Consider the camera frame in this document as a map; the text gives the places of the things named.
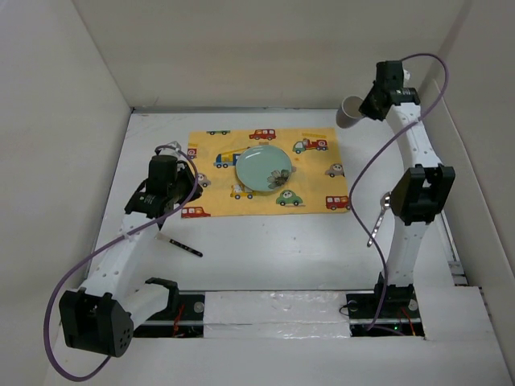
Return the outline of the silver metal spoon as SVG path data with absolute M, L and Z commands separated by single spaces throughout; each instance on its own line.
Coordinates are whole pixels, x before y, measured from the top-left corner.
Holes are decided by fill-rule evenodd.
M 370 238 L 367 241 L 367 247 L 371 248 L 373 245 L 373 241 L 375 240 L 377 233 L 382 225 L 382 222 L 385 218 L 386 212 L 390 209 L 390 192 L 386 192 L 380 200 L 380 212 L 377 217 L 376 223 L 373 226 L 373 230 L 371 231 Z

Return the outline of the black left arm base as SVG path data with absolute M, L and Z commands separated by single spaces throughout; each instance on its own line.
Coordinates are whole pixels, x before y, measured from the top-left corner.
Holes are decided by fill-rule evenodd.
M 152 277 L 146 285 L 167 289 L 167 307 L 153 314 L 134 331 L 135 338 L 194 339 L 204 337 L 204 292 L 182 292 L 176 282 Z

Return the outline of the green ceramic plate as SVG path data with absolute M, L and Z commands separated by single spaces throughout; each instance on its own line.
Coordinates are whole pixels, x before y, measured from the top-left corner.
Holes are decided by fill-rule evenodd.
M 283 187 L 292 174 L 289 156 L 272 145 L 253 146 L 236 163 L 238 180 L 252 191 L 272 192 Z

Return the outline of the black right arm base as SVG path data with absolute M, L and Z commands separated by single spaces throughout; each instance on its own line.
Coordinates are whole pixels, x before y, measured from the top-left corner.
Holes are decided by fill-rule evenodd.
M 345 294 L 339 313 L 348 318 L 352 337 L 425 335 L 414 286 L 386 285 L 382 275 L 373 290 Z

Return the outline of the lavender ceramic mug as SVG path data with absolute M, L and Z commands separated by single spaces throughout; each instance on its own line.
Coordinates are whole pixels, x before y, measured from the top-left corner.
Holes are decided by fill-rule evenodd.
M 336 112 L 336 125 L 341 129 L 349 129 L 360 122 L 365 116 L 360 107 L 363 99 L 359 96 L 347 96 L 342 100 Z

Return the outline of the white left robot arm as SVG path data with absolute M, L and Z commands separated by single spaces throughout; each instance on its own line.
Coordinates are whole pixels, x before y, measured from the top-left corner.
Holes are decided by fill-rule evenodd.
M 59 301 L 64 341 L 70 348 L 109 357 L 122 356 L 134 330 L 150 317 L 172 318 L 179 311 L 176 282 L 151 277 L 131 291 L 130 279 L 140 261 L 150 255 L 166 219 L 202 195 L 197 169 L 187 162 L 178 142 L 159 146 L 148 175 L 124 208 L 113 245 L 78 289 Z

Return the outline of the black-handled metal fork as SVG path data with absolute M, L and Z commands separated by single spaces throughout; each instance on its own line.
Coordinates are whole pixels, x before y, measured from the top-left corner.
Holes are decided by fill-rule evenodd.
M 204 256 L 204 254 L 202 252 L 200 252 L 192 247 L 189 247 L 183 243 L 180 243 L 177 240 L 174 240 L 174 239 L 162 234 L 161 232 L 159 232 L 157 234 L 156 239 L 167 242 L 168 244 L 174 245 L 175 247 L 180 248 L 183 251 L 186 251 L 196 257 L 202 258 Z

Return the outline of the aluminium table edge rail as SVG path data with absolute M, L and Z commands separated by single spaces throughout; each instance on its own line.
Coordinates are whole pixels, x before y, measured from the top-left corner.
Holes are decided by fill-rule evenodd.
M 258 113 L 258 112 L 283 112 L 283 111 L 323 111 L 328 108 L 308 108 L 308 107 L 236 107 L 236 106 L 137 106 L 132 108 L 132 113 Z

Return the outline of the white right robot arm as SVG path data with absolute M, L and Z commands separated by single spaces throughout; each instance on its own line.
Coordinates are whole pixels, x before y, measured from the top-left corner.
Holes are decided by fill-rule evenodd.
M 395 217 L 386 268 L 372 296 L 374 311 L 389 317 L 414 292 L 414 266 L 429 225 L 443 210 L 455 170 L 444 166 L 435 153 L 422 122 L 421 102 L 414 88 L 405 86 L 400 60 L 376 64 L 376 79 L 360 106 L 373 120 L 388 122 L 402 156 L 405 172 L 389 193 Z

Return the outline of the yellow car-print cloth placemat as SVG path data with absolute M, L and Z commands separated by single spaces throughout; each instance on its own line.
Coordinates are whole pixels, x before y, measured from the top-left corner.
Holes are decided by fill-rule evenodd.
M 253 146 L 276 146 L 292 162 L 291 172 L 275 167 L 257 191 L 237 177 L 239 156 Z M 199 171 L 201 198 L 187 205 L 181 216 L 274 216 L 346 212 L 348 186 L 332 127 L 207 129 L 192 132 L 187 154 Z

